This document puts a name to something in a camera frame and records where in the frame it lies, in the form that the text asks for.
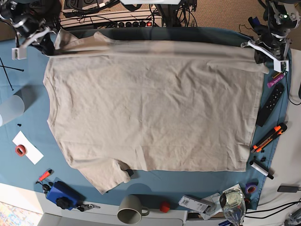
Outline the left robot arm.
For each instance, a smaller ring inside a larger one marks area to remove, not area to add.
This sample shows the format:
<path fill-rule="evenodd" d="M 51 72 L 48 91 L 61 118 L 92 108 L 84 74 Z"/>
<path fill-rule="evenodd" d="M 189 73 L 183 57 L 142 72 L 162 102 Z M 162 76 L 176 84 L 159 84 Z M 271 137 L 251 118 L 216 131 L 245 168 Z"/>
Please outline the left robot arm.
<path fill-rule="evenodd" d="M 301 16 L 296 8 L 299 0 L 266 0 L 259 1 L 265 11 L 260 23 L 257 17 L 248 18 L 251 29 L 257 34 L 257 39 L 251 39 L 241 44 L 242 48 L 251 47 L 255 50 L 255 61 L 263 64 L 268 58 L 273 60 L 274 71 L 283 73 L 289 71 L 288 50 L 291 44 L 288 34 L 296 29 Z"/>

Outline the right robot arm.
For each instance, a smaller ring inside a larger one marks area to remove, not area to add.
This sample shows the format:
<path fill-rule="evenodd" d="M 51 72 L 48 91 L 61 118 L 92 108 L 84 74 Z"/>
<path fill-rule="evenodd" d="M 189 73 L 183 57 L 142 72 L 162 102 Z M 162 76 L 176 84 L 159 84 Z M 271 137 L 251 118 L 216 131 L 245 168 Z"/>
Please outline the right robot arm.
<path fill-rule="evenodd" d="M 27 58 L 27 48 L 36 48 L 46 56 L 55 53 L 50 34 L 60 30 L 59 16 L 62 4 L 59 0 L 2 0 L 0 21 L 15 32 L 16 47 L 12 59 Z"/>

